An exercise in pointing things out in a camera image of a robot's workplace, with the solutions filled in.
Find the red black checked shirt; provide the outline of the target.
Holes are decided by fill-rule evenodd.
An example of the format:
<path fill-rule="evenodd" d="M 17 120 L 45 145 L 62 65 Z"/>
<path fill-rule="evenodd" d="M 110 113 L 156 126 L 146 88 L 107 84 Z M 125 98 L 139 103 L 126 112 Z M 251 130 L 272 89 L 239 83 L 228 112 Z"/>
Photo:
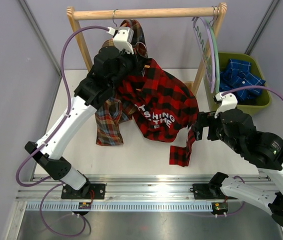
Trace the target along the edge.
<path fill-rule="evenodd" d="M 171 165 L 187 167 L 195 142 L 191 128 L 199 113 L 197 99 L 189 88 L 148 58 L 143 70 L 128 75 L 117 92 L 136 107 L 132 116 L 144 138 L 172 143 L 181 129 L 188 129 L 186 145 L 172 145 L 169 152 Z"/>

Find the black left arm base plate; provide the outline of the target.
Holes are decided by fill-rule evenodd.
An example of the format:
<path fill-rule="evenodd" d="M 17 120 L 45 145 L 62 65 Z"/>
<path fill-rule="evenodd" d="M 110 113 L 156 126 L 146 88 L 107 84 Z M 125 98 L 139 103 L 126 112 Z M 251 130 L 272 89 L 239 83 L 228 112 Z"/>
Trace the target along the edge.
<path fill-rule="evenodd" d="M 64 200 L 103 200 L 105 198 L 106 184 L 104 183 L 90 183 L 86 184 L 80 190 L 73 189 L 66 184 L 62 187 L 61 199 Z"/>

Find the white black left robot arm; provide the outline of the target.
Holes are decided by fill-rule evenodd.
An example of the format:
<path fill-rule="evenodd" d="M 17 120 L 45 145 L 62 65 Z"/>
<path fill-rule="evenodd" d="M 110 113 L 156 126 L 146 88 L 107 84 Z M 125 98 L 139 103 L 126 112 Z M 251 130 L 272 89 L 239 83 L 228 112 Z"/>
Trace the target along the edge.
<path fill-rule="evenodd" d="M 89 179 L 63 157 L 63 153 L 82 125 L 114 94 L 124 78 L 139 67 L 133 51 L 103 47 L 94 57 L 86 78 L 74 90 L 63 115 L 45 136 L 25 145 L 25 150 L 48 175 L 62 182 L 65 190 L 78 199 L 86 198 L 93 187 Z"/>

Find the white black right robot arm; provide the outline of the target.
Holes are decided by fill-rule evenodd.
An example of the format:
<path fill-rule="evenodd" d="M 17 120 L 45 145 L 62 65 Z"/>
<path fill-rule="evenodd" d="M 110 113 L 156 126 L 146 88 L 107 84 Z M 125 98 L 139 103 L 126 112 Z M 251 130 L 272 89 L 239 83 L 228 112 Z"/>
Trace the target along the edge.
<path fill-rule="evenodd" d="M 191 127 L 196 140 L 201 140 L 208 128 L 207 139 L 220 140 L 241 158 L 267 174 L 277 191 L 263 190 L 217 172 L 207 184 L 214 199 L 235 198 L 253 205 L 283 227 L 283 140 L 276 134 L 258 131 L 252 117 L 240 109 L 222 113 L 200 112 Z"/>

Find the orange hanger of red shirt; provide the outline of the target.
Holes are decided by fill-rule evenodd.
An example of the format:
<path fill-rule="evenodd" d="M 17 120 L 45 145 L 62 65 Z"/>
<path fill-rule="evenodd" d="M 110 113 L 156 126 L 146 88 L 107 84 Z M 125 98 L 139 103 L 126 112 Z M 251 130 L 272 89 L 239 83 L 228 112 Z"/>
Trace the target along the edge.
<path fill-rule="evenodd" d="M 136 88 L 135 90 L 140 92 L 143 88 L 143 85 L 145 84 L 145 80 L 144 80 L 144 75 L 145 75 L 145 71 L 146 69 L 149 69 L 150 66 L 148 64 L 149 62 L 149 57 L 148 57 L 148 51 L 147 51 L 147 47 L 143 42 L 137 42 L 135 45 L 135 50 L 136 50 L 136 54 L 138 56 L 139 62 L 140 62 L 140 71 L 137 75 L 137 83 L 136 83 Z"/>

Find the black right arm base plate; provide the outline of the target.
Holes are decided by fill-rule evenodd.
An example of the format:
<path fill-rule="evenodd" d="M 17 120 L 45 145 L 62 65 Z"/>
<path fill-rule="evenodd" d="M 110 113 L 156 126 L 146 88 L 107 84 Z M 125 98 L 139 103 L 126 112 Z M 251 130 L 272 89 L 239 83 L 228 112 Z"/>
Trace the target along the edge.
<path fill-rule="evenodd" d="M 192 193 L 195 200 L 217 200 L 223 199 L 222 196 L 214 196 L 207 183 L 194 183 L 192 185 Z"/>

